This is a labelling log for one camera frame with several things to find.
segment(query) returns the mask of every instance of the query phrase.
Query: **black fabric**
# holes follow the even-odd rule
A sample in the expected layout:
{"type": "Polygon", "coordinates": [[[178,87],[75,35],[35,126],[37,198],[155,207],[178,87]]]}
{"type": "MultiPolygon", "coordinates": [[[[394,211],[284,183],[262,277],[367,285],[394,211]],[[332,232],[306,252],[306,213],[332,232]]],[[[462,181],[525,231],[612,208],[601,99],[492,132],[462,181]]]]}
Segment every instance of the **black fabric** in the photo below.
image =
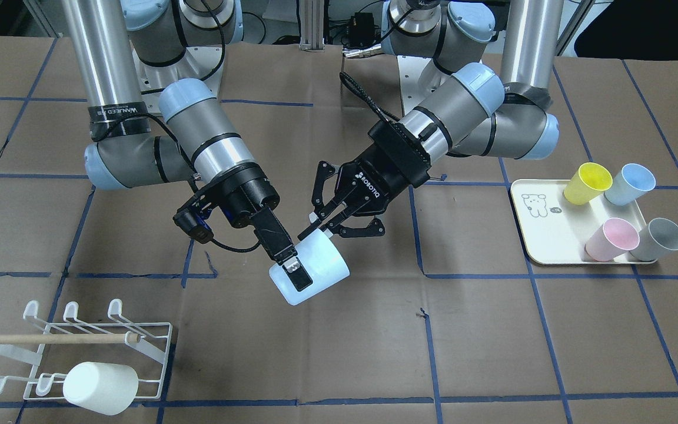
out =
{"type": "Polygon", "coordinates": [[[678,2],[614,0],[575,43],[579,57],[678,60],[678,2]]]}

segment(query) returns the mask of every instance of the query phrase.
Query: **yellow cup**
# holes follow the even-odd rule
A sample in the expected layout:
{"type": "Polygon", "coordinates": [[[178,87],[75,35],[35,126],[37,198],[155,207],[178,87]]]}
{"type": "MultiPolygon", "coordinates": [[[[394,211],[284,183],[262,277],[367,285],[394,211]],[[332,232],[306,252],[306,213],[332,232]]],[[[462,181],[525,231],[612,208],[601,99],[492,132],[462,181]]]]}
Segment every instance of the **yellow cup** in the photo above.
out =
{"type": "Polygon", "coordinates": [[[586,204],[611,188],[613,177],[605,167],[594,162],[582,164],[564,189],[565,198],[573,204],[586,204]]]}

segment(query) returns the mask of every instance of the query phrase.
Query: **white mounting plate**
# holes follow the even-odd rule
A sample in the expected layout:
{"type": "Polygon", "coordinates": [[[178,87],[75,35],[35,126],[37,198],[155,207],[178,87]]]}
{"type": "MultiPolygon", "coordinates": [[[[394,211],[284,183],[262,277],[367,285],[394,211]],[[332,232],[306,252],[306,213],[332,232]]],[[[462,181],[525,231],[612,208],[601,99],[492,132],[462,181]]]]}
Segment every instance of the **white mounting plate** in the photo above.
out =
{"type": "MultiPolygon", "coordinates": [[[[195,60],[207,70],[213,69],[218,60],[221,57],[221,47],[190,47],[188,48],[190,54],[195,58],[195,60]]],[[[140,61],[138,55],[135,54],[135,51],[132,52],[132,59],[135,60],[135,72],[138,74],[138,81],[140,83],[140,88],[142,90],[150,90],[156,87],[149,87],[145,82],[147,79],[140,75],[140,61]]],[[[211,89],[213,95],[218,98],[218,89],[221,86],[221,73],[223,72],[224,67],[216,71],[215,74],[211,75],[207,80],[204,81],[205,85],[211,89]]],[[[161,96],[161,93],[152,93],[152,94],[143,94],[143,102],[145,102],[146,107],[148,107],[148,113],[153,113],[154,115],[161,116],[161,110],[158,108],[158,97],[161,96]]]]}
{"type": "Polygon", "coordinates": [[[416,105],[425,99],[428,94],[420,88],[417,80],[431,59],[425,57],[397,56],[399,64],[399,88],[401,88],[401,107],[407,115],[416,105]]]}
{"type": "Polygon", "coordinates": [[[509,193],[530,258],[543,265],[641,265],[656,262],[643,262],[629,253],[609,262],[597,262],[587,255],[584,244],[610,217],[625,219],[638,231],[646,225],[646,221],[636,201],[616,206],[600,195],[581,206],[571,204],[563,195],[568,182],[517,180],[511,184],[509,193]]]}

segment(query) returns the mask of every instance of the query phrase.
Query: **gray cup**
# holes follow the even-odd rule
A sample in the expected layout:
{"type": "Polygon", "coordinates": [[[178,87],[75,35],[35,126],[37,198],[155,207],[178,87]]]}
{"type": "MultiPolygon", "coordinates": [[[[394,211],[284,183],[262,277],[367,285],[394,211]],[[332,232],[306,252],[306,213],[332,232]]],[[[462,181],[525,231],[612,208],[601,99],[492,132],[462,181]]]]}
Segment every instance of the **gray cup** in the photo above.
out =
{"type": "Polygon", "coordinates": [[[678,250],[678,225],[666,218],[654,218],[640,230],[640,245],[629,253],[647,262],[662,258],[676,250],[678,250]]]}

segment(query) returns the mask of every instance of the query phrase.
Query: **blue cup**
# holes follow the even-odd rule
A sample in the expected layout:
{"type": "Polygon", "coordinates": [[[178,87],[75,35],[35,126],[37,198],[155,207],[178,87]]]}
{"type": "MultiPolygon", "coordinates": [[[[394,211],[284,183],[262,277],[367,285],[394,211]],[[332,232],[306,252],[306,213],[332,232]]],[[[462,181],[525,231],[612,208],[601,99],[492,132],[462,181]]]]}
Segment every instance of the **blue cup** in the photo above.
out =
{"type": "Polygon", "coordinates": [[[648,168],[640,164],[625,164],[614,177],[611,188],[603,195],[611,203],[624,206],[654,188],[656,188],[656,177],[648,168]]]}

